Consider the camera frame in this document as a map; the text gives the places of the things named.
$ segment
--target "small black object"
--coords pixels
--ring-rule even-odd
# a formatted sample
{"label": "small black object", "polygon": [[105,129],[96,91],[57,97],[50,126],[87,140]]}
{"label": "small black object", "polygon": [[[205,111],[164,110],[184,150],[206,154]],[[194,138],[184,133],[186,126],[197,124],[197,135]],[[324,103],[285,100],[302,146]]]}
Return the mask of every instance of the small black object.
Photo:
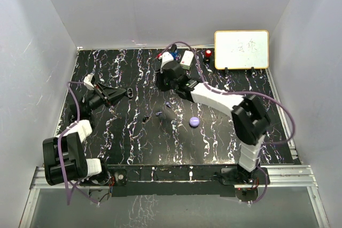
{"label": "small black object", "polygon": [[132,88],[128,88],[127,89],[127,97],[128,98],[133,98],[133,89]]}
{"label": "small black object", "polygon": [[208,57],[204,57],[203,62],[205,64],[209,64],[210,63],[210,57],[209,58]]}
{"label": "small black object", "polygon": [[171,46],[171,49],[170,49],[169,52],[174,53],[174,52],[176,52],[176,50],[177,50],[177,45],[176,45],[176,44],[173,44],[173,45]]}

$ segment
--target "black table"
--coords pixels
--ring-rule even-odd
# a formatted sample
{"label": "black table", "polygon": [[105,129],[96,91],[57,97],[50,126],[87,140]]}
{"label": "black table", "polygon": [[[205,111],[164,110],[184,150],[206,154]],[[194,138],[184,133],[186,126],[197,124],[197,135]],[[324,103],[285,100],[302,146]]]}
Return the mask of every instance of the black table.
{"label": "black table", "polygon": [[[202,63],[206,49],[197,49]],[[100,107],[94,111],[96,127],[84,142],[88,158],[104,158],[108,165],[216,165],[235,164],[239,158],[239,143],[232,120],[223,113],[200,104],[181,99],[173,91],[160,92],[154,71],[160,62],[158,49],[84,50],[80,51],[73,81],[83,81],[87,74],[95,73],[99,80],[111,87],[131,87],[133,99],[123,98],[117,105]],[[213,62],[201,64],[209,84],[229,91],[257,91],[273,96],[265,70],[232,70],[226,76],[216,70]],[[189,74],[199,78],[195,61]],[[73,90],[86,95],[87,89],[73,85]],[[72,101],[67,96],[60,121],[60,130],[66,128]],[[285,138],[284,128],[274,104],[264,101],[272,120],[261,161],[268,164],[293,164],[287,143],[272,144]],[[143,118],[149,116],[146,123]],[[189,119],[199,117],[199,127],[192,129]]]}

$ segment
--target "purple disc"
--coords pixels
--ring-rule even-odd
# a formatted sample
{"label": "purple disc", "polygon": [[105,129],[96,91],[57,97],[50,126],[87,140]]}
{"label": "purple disc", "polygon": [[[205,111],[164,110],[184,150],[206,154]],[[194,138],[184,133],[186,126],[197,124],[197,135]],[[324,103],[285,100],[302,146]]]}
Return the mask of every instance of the purple disc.
{"label": "purple disc", "polygon": [[189,124],[193,127],[196,128],[199,125],[199,118],[197,117],[192,117],[189,121]]}

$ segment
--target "red button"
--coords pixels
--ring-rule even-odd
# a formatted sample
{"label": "red button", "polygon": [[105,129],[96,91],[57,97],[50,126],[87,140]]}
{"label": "red button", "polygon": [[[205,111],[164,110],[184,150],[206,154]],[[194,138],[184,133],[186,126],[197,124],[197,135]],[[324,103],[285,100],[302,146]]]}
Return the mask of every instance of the red button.
{"label": "red button", "polygon": [[205,57],[209,58],[210,56],[212,56],[212,52],[210,50],[205,51]]}

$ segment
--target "marble pattern surface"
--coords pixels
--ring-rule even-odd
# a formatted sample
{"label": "marble pattern surface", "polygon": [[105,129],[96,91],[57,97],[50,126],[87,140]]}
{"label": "marble pattern surface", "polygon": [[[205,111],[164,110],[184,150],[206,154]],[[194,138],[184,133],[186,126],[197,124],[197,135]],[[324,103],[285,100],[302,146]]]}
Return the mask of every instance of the marble pattern surface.
{"label": "marble pattern surface", "polygon": [[[206,49],[197,49],[203,59]],[[223,164],[237,163],[239,142],[232,120],[210,107],[181,99],[172,90],[160,92],[154,71],[160,62],[158,49],[87,50],[80,51],[73,81],[82,81],[89,73],[110,87],[133,88],[133,99],[123,98],[111,108],[93,111],[96,127],[84,142],[88,158],[104,158],[107,164]],[[201,62],[209,84],[229,91],[257,91],[273,96],[264,70],[252,75],[250,70],[232,70],[226,76],[216,70],[213,62]],[[199,78],[197,64],[193,62],[189,75]],[[72,85],[81,94],[89,92],[84,86]],[[72,101],[68,94],[59,123],[59,133],[66,128]],[[274,104],[263,100],[272,120],[262,148],[262,163],[293,163],[287,143],[272,144],[285,138],[279,113]],[[191,117],[199,117],[199,127],[189,126]]]}

